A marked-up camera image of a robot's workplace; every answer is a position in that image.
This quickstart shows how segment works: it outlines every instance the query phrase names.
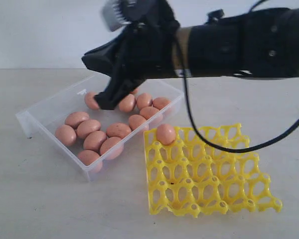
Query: robotic arm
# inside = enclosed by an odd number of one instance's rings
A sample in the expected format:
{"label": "robotic arm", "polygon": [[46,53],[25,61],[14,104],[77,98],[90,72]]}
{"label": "robotic arm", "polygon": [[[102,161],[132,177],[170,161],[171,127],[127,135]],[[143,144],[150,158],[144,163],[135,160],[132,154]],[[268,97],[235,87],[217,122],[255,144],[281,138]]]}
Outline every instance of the robotic arm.
{"label": "robotic arm", "polygon": [[[101,109],[113,110],[146,79],[184,78],[187,110],[192,120],[186,78],[232,76],[272,80],[299,77],[299,8],[270,8],[224,18],[217,10],[203,25],[182,28],[166,0],[109,0],[103,8],[111,31],[121,34],[82,57],[87,69],[111,77],[95,96]],[[242,153],[269,146],[299,126],[264,144],[227,149]]]}

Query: white table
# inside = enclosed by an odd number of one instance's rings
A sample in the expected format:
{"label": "white table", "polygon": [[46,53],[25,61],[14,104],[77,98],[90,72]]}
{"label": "white table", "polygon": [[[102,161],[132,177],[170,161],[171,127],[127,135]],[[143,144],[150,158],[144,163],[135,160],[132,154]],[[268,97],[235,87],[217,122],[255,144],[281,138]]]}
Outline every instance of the white table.
{"label": "white table", "polygon": [[[143,145],[135,142],[97,182],[85,179],[41,137],[27,139],[14,114],[80,81],[87,70],[0,70],[0,239],[299,239],[299,129],[260,150],[281,213],[151,216]],[[181,80],[167,80],[182,89]],[[299,79],[191,79],[199,126],[242,123],[252,145],[299,117]],[[185,107],[171,124],[189,126]]]}

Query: plastic tray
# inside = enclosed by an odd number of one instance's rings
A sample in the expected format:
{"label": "plastic tray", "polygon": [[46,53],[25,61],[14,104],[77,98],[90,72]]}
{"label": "plastic tray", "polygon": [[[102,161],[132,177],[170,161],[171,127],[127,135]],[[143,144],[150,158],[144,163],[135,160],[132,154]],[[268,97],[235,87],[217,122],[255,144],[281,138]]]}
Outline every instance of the plastic tray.
{"label": "plastic tray", "polygon": [[[171,100],[171,103],[147,120],[147,122],[142,124],[139,128],[132,131],[132,133],[126,136],[107,153],[102,155],[98,160],[89,166],[86,166],[76,156],[83,150],[83,142],[79,141],[74,146],[68,148],[54,136],[54,132],[58,126],[64,123],[65,118],[75,111],[85,111],[92,119],[97,119],[102,124],[102,131],[105,131],[110,124],[115,122],[127,123],[130,115],[137,114],[136,111],[126,114],[120,112],[118,109],[114,111],[93,111],[87,108],[84,103],[84,95],[89,91],[103,91],[107,86],[108,81],[109,78],[105,76],[91,76],[16,114],[21,127],[28,138],[31,138],[35,133],[41,133],[58,151],[65,154],[70,162],[74,162],[74,165],[76,167],[78,166],[77,168],[84,174],[88,181],[94,181],[96,179],[98,173],[96,173],[94,169],[101,161],[107,158],[112,150],[116,150],[122,144],[124,144],[124,148],[127,150],[127,142],[133,136],[140,135],[140,131],[146,127],[146,124],[149,124],[149,128],[152,129],[177,113],[184,97],[183,91],[172,87],[162,80],[145,81],[139,87],[139,93],[137,95],[147,92],[150,93],[153,98],[161,96],[167,97]],[[157,122],[155,119],[161,117],[160,115],[163,115],[163,120]],[[142,140],[140,141],[140,147],[143,147]]]}

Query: black cable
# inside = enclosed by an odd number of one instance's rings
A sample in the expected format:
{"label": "black cable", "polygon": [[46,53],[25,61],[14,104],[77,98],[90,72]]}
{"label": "black cable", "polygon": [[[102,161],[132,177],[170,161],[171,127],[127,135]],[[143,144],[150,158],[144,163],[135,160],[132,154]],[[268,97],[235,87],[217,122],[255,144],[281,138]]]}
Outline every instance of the black cable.
{"label": "black cable", "polygon": [[[250,11],[252,11],[255,7],[257,7],[258,5],[260,5],[263,2],[266,2],[267,0],[260,0],[258,3],[256,3],[251,9]],[[203,141],[205,142],[207,145],[219,149],[221,151],[225,151],[225,152],[229,152],[229,153],[248,153],[248,152],[252,152],[252,151],[256,151],[265,147],[268,147],[270,145],[273,145],[274,143],[277,143],[279,141],[281,141],[282,139],[286,138],[287,136],[289,136],[293,131],[295,131],[298,127],[299,127],[299,119],[290,127],[288,128],[284,133],[280,134],[279,136],[268,140],[264,143],[258,144],[256,146],[252,146],[252,147],[248,147],[248,148],[242,148],[242,149],[232,149],[232,148],[226,148],[226,147],[222,147],[219,146],[217,144],[214,144],[212,142],[209,142],[207,139],[205,139],[200,132],[198,131],[196,124],[194,122],[193,116],[192,116],[192,112],[191,112],[191,107],[190,107],[190,101],[189,101],[189,96],[188,96],[188,84],[187,84],[187,77],[186,77],[186,71],[185,71],[185,64],[184,64],[184,57],[183,57],[183,53],[181,51],[180,48],[180,44],[179,41],[177,39],[177,37],[174,35],[174,40],[176,43],[176,51],[177,51],[177,56],[180,60],[181,63],[181,67],[182,67],[182,71],[183,71],[183,82],[184,82],[184,91],[185,91],[185,101],[186,101],[186,108],[187,108],[187,113],[189,116],[189,120],[190,123],[192,125],[192,128],[194,130],[194,132],[197,134],[197,136]]]}

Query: yellow plastic egg crate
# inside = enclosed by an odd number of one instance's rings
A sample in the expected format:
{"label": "yellow plastic egg crate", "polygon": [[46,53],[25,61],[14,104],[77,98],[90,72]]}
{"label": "yellow plastic egg crate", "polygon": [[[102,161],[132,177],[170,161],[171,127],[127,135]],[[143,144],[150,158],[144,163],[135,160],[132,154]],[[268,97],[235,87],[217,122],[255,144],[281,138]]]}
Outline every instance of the yellow plastic egg crate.
{"label": "yellow plastic egg crate", "polygon": [[[150,214],[164,208],[195,218],[242,209],[280,212],[282,202],[271,194],[271,180],[259,170],[258,154],[223,152],[201,141],[192,128],[174,128],[176,140],[169,146],[156,140],[156,128],[144,133]],[[238,123],[199,131],[224,147],[248,147],[249,138],[240,129]]]}

